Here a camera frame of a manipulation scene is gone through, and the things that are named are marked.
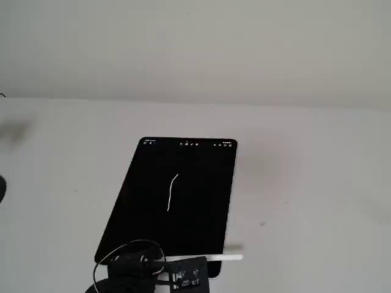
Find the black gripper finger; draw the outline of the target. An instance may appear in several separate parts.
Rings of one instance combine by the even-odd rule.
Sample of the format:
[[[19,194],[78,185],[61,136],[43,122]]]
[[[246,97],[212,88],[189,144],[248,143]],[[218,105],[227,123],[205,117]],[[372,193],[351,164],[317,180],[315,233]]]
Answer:
[[[157,243],[131,243],[133,272],[164,272],[166,256]]]

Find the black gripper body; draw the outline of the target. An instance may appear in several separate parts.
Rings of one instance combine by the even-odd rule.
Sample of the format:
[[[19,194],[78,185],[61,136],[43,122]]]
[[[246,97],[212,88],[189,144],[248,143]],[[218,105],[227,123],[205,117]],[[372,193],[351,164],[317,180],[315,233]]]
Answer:
[[[149,272],[144,265],[144,257],[136,256],[136,260],[125,260],[125,245],[121,245],[96,262],[92,279],[93,284],[86,290],[89,292],[154,292],[158,280],[158,272]],[[107,266],[108,277],[97,281],[98,266]]]

